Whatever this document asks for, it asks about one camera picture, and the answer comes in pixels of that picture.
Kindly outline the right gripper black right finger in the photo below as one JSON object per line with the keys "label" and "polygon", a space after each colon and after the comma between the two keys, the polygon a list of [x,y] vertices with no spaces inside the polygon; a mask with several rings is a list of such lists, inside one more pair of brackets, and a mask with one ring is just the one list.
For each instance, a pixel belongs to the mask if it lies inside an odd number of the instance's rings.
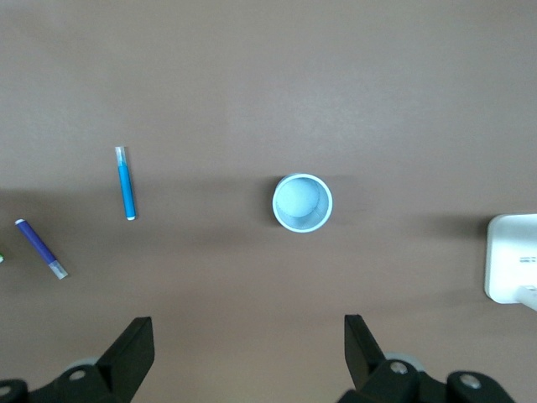
{"label": "right gripper black right finger", "polygon": [[344,317],[345,360],[354,388],[340,402],[512,402],[491,377],[455,371],[446,381],[433,379],[402,358],[389,359],[362,316]]}

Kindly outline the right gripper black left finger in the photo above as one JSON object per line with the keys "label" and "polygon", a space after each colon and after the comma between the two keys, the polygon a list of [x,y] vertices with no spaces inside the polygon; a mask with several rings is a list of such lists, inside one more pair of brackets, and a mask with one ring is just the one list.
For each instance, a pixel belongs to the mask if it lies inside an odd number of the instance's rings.
{"label": "right gripper black left finger", "polygon": [[130,402],[154,363],[150,317],[137,317],[94,364],[67,369],[30,390],[22,379],[1,381],[2,402]]}

